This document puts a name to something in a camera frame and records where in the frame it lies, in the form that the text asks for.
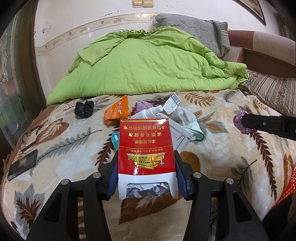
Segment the white box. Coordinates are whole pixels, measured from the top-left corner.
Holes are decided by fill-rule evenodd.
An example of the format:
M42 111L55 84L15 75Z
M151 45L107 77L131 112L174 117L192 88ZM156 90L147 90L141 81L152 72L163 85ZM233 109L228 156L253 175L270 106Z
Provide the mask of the white box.
M168 118L174 150L181 153L186 144L191 140L193 133L189 132L163 113L158 113L155 118Z

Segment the leaf pattern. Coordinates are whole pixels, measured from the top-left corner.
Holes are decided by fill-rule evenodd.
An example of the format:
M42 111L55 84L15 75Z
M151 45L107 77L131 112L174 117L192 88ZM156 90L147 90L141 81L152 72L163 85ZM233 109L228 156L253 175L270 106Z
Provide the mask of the leaf pattern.
M66 154L70 149L73 150L74 148L80 145L84 145L89 139L89 136L98 131L102 130L91 132L91 128L89 127L86 133L83 132L81 134L77 134L76 138L72 137L70 139L67 138L64 142L60 141L58 144L55 144L54 146L46 150L44 153L42 153L40 156L38 156L37 163L49 157L55 157L56 155L59 156L61 154Z
M265 167L267 169L269 184L271 186L271 196L274 195L274 200L276 201L276 180L274 177L273 171L273 163L271 153L268 151L268 146L265 145L267 142L263 139L257 130L250 131L250 137L252 137L257 144L257 149L260 150L260 154L262 155L262 160L265 162Z
M145 101L150 103L154 107L156 107L156 106L159 106L159 105L164 105L166 103L166 101L170 98L170 96L171 95L167 95L167 96L157 95L153 99L148 99L148 100L145 100Z
M243 165L237 164L237 168L231 168L231 172L236 177L234 178L234 181L237 183L239 188L246 194L246 190L250 189L250 180L253 181L251 165L253 165L257 160L249 164L245 157L241 156L241 159L243 161Z
M183 197L179 194L178 198L172 199L170 193L166 193L160 197L150 199L146 198L127 198L122 201L121 215L119 224L130 222L137 218L145 217L154 213L158 213L167 207L175 204Z
M81 97L80 100L81 100L81 101L85 101L85 100L92 99L92 98L94 98L94 97L95 97L95 96Z
M102 103L106 103L108 102L110 99L104 99L104 100L99 100L96 103L94 103L94 110L98 111L101 109L104 109L105 107L107 107L110 104L102 104Z
M196 116L197 122L200 125L200 128L203 131L205 137L207 135L207 130L213 134L228 133L228 131L226 130L222 122L216 121L216 120L210 121L214 114L215 112L212 112L205 117L201 117L202 110L199 110L194 113L194 115Z
M46 120L45 122L43 122L42 124L26 131L23 135L22 135L22 141L21 141L21 144L20 144L20 148L21 149L24 149L26 147L26 144L27 144L27 140L28 140L28 137L36 130L36 135L38 134L38 132L43 128L43 126L46 124L48 120Z
M294 163L293 163L293 159L292 159L291 155L285 154L283 163L284 163L284 188L283 188L283 190L285 190L291 177L292 177L293 171L294 171Z
M245 90L240 90L240 91L244 94L244 96L250 96L249 93L246 92Z
M254 99L253 105L256 109L262 109L262 110L266 111L267 113L271 114L271 111L269 110L269 108L267 106L263 105L261 102L259 102L259 100Z
M34 199L34 201L29 202L29 197L26 198L26 202L23 200L17 198L16 200L17 205L22 210L20 213L20 219L25 219L25 222L27 223L29 229L31 229L34 219L37 214L37 210L40 207L41 204L39 203L39 200Z
M25 156L25 154L21 150L19 150L16 157L15 157L15 161L17 161L18 159L20 159L24 156Z
M247 105L244 105L244 106L238 106L238 110L234 111L233 113L234 114L239 114L242 110L245 110L246 112L248 112L249 114L253 114L251 109L247 106Z
M24 234L28 235L37 213L41 210L45 199L45 193L35 194L34 186L31 184L24 194L15 192L15 221L22 226Z
M37 146L41 143L50 141L59 135L61 135L67 128L69 124L67 122L63 122L63 118L55 120L54 122L50 123L45 130L41 131L40 134L36 137L36 140L33 141L31 144L27 145L21 151L25 152L32 146Z
M10 221L10 224L11 224L13 230L16 231L18 234L20 234L19 231L17 230L17 225L15 224L15 222Z
M200 160L196 154L190 151L182 151L180 157L183 162L190 163L194 171L200 172Z
M114 96L114 97L116 97L116 98L121 98L121 97L123 97L123 96L125 96L125 95L112 95L112 96Z
M235 96L237 93L237 91L234 90L227 90L223 93L223 99L227 102L227 103L232 103L229 99L233 96Z
M200 94L197 93L188 93L188 94L184 94L185 95L185 99L187 101L190 101L190 103L192 103L194 101L194 104L197 105L199 104L199 106L201 107L203 106L210 106L211 102L213 102L214 100L216 100L216 98L214 96L202 96Z
M219 93L220 91L204 91L204 92L214 94L214 93Z
M71 109L71 108L73 108L73 107L74 107L74 105L73 105L73 106L70 106L68 103L67 103L67 106L69 106L69 107L68 107L68 108L66 108L65 110L63 110L62 112L66 111L66 110L69 110L69 109Z
M282 137L281 137L281 139L285 142L285 144L286 144L287 147L289 148L289 142L288 142L288 140L287 140L286 138L282 138Z
M114 130L112 131L112 133L114 132L118 132L119 131L119 126L115 126ZM114 145L111 141L111 135L112 133L110 133L108 136L110 136L106 143L103 146L103 149L101 151L99 151L98 153L98 158L97 158L97 162L95 164L95 166L98 164L98 170L100 170L103 166L104 163L107 162L107 159L110 158L110 154L111 154L111 150L114 150Z

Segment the cigarette pack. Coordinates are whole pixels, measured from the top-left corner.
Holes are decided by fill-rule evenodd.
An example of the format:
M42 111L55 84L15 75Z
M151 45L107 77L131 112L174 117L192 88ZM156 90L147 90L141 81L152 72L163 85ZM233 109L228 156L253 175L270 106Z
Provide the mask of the cigarette pack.
M175 156L168 119L120 120L119 199L126 198L128 184L153 187L162 182L168 183L172 197L177 198Z

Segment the gold palace logo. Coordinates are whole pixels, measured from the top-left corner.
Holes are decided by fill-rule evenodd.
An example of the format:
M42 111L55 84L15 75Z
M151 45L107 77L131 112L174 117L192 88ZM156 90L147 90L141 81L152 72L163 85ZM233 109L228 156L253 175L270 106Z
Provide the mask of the gold palace logo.
M165 152L146 155L127 153L127 155L128 159L132 160L136 166L151 170L154 170L159 164L163 165L163 159L165 158Z

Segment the teal package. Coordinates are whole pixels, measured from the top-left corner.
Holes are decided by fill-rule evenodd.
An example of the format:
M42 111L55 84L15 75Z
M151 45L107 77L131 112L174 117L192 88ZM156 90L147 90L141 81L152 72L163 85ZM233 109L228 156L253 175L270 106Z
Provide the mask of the teal package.
M116 150L119 148L119 132L112 133L111 141Z

